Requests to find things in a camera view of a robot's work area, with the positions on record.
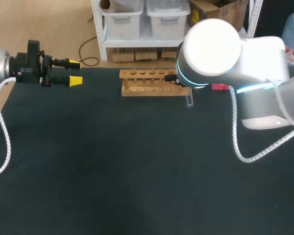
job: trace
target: cable wrap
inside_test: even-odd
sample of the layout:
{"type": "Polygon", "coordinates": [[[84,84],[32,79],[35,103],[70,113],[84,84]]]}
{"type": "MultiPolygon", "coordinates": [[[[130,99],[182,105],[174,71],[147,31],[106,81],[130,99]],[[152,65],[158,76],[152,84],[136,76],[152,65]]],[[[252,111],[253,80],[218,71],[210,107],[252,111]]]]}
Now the cable wrap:
{"type": "MultiPolygon", "coordinates": [[[[9,83],[9,82],[15,82],[16,79],[14,77],[10,77],[6,80],[3,80],[0,83],[0,91],[2,89],[2,87],[5,86],[5,84],[9,83]]],[[[9,133],[8,130],[6,129],[2,114],[1,114],[1,109],[0,109],[0,124],[4,133],[4,137],[5,137],[5,141],[6,141],[6,157],[5,157],[5,161],[3,163],[3,165],[0,168],[0,174],[5,170],[5,168],[8,166],[8,163],[10,161],[10,157],[11,157],[11,142],[10,142],[10,137],[9,137],[9,133]]]]}
{"type": "Polygon", "coordinates": [[[237,142],[237,103],[236,103],[236,95],[233,87],[229,87],[231,92],[231,98],[232,98],[232,107],[233,107],[233,119],[232,119],[232,139],[233,139],[233,147],[236,155],[238,158],[244,162],[244,163],[252,163],[256,160],[261,159],[271,151],[275,150],[277,147],[284,144],[286,141],[294,137],[294,130],[279,139],[278,141],[274,142],[272,145],[270,145],[268,148],[264,149],[260,153],[256,154],[255,156],[251,158],[245,158],[242,156],[239,145],[237,142]]]}

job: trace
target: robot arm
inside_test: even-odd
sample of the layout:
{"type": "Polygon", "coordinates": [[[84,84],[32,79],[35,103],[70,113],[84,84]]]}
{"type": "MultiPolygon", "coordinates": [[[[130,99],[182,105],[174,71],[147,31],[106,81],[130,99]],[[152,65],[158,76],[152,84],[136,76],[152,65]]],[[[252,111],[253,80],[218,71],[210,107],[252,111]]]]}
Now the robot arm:
{"type": "Polygon", "coordinates": [[[52,66],[78,70],[81,68],[79,62],[70,59],[53,60],[51,56],[45,55],[45,52],[40,50],[39,41],[29,40],[27,53],[19,52],[15,57],[10,56],[6,50],[0,50],[0,82],[16,77],[16,82],[40,83],[43,87],[50,87],[51,83],[65,86],[82,83],[82,77],[52,76],[52,66]]]}
{"type": "Polygon", "coordinates": [[[279,86],[294,120],[294,78],[289,79],[280,38],[240,39],[236,30],[222,20],[201,21],[185,37],[176,74],[191,88],[210,83],[232,86],[243,124],[249,129],[290,125],[276,98],[274,85],[279,86]]]}

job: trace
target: dark green mat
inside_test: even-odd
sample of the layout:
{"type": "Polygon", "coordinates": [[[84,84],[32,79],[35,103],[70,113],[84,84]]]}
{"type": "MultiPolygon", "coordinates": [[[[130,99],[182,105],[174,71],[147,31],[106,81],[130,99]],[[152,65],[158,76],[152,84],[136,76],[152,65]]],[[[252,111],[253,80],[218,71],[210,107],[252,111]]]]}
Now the dark green mat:
{"type": "MultiPolygon", "coordinates": [[[[197,92],[187,109],[183,97],[121,98],[117,69],[82,73],[72,89],[14,87],[0,235],[294,235],[294,139],[244,164],[229,93],[197,92]]],[[[290,129],[240,125],[242,153],[290,129]]]]}

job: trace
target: metal shelf frame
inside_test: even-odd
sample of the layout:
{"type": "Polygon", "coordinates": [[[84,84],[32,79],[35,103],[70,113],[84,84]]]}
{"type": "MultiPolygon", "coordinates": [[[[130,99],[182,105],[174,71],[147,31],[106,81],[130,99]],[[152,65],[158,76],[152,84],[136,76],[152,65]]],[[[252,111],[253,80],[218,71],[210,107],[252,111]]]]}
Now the metal shelf frame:
{"type": "MultiPolygon", "coordinates": [[[[107,27],[104,27],[102,15],[100,13],[100,0],[91,0],[94,22],[97,32],[98,46],[101,60],[107,60],[107,50],[109,47],[177,47],[182,40],[156,40],[149,32],[143,32],[140,39],[136,40],[113,40],[107,35],[107,27]]],[[[255,35],[263,0],[249,0],[249,26],[247,38],[255,35]]]]}

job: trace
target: wooden floor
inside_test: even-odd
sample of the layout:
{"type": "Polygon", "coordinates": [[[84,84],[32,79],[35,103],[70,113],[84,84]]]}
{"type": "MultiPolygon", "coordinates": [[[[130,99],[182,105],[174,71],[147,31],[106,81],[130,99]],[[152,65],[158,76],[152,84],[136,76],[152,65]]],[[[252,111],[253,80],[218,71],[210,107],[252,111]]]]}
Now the wooden floor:
{"type": "MultiPolygon", "coordinates": [[[[0,49],[10,55],[26,52],[28,39],[39,40],[41,49],[53,58],[70,58],[79,61],[80,45],[94,36],[94,22],[90,0],[3,0],[0,1],[0,49]]],[[[98,42],[86,44],[82,57],[100,58],[98,42]]],[[[124,68],[171,68],[172,62],[115,64],[100,61],[98,67],[124,68]]],[[[1,106],[5,103],[12,84],[5,86],[0,95],[1,106]]]]}

